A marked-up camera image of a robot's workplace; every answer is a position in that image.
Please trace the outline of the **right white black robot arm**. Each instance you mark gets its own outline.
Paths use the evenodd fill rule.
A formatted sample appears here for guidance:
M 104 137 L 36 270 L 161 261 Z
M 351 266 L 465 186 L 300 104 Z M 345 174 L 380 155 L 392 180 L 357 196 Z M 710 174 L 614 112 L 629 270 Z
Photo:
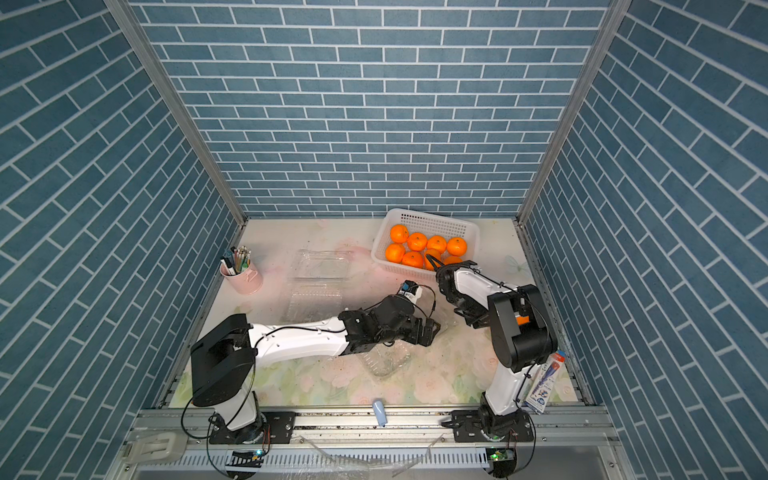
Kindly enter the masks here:
M 483 394 L 481 415 L 500 423 L 520 409 L 533 370 L 558 350 L 544 297 L 535 285 L 508 286 L 487 277 L 473 261 L 428 262 L 454 312 L 474 329 L 490 329 L 498 367 Z

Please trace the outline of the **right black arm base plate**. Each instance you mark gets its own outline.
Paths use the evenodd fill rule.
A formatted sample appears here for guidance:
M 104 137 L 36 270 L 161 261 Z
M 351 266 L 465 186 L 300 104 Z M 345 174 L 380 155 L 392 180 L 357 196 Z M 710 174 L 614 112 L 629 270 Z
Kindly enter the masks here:
M 457 443 L 532 442 L 534 424 L 523 409 L 506 415 L 496 415 L 489 408 L 454 410 L 440 425 L 453 433 Z

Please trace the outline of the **orange box four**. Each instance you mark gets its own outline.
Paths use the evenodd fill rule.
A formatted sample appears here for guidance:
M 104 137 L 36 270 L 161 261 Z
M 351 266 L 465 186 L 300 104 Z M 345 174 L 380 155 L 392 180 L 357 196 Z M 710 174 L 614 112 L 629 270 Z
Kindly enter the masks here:
M 446 242 L 446 251 L 451 256 L 462 257 L 468 250 L 467 242 L 461 237 L 450 238 Z
M 424 268 L 430 271 L 434 271 L 443 265 L 441 256 L 437 251 L 425 249 L 424 250 Z

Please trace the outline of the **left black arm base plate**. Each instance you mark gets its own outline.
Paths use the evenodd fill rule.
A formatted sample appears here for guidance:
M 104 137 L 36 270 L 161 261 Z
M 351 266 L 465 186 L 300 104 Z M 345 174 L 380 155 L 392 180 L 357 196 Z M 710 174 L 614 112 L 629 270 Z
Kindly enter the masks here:
M 208 441 L 212 444 L 289 444 L 293 435 L 296 413 L 291 411 L 262 412 L 255 423 L 235 429 L 227 426 L 223 417 L 214 413 Z

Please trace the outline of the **orange box three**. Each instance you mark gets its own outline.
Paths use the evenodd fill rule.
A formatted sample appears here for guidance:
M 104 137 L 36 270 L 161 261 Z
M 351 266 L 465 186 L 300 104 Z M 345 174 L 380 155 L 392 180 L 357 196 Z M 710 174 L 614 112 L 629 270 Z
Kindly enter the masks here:
M 413 232 L 407 241 L 407 246 L 411 251 L 421 252 L 426 248 L 428 238 L 420 232 Z
M 408 267 L 423 269 L 424 258 L 420 252 L 408 251 L 402 256 L 401 264 Z

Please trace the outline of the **clear plastic clamshell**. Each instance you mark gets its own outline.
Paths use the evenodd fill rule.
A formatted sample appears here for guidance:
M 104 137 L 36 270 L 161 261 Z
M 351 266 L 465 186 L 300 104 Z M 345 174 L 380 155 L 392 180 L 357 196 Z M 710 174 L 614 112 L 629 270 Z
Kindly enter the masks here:
M 392 345 L 379 344 L 359 355 L 363 366 L 376 378 L 387 378 L 404 367 L 411 359 L 411 348 L 398 341 Z
M 283 291 L 283 324 L 304 324 L 327 319 L 343 307 L 343 284 L 352 263 L 350 250 L 299 250 Z

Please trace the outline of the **white perforated plastic basket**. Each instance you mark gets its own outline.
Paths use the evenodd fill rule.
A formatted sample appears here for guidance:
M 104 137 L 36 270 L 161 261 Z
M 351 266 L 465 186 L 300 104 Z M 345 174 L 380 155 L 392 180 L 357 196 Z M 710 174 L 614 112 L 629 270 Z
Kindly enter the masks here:
M 475 223 L 396 208 L 385 215 L 371 258 L 391 273 L 430 279 L 441 262 L 474 260 L 479 246 L 480 230 Z

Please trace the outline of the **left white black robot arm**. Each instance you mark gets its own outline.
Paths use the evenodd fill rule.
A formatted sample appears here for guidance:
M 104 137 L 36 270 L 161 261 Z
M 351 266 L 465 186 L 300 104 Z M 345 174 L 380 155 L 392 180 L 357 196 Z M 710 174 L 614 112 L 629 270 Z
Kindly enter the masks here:
M 308 357 L 362 354 L 398 341 L 429 347 L 441 325 L 418 316 L 419 311 L 411 298 L 395 294 L 368 308 L 301 324 L 255 324 L 245 314 L 233 314 L 191 347 L 191 404 L 212 407 L 233 430 L 248 427 L 258 417 L 248 379 L 258 368 Z

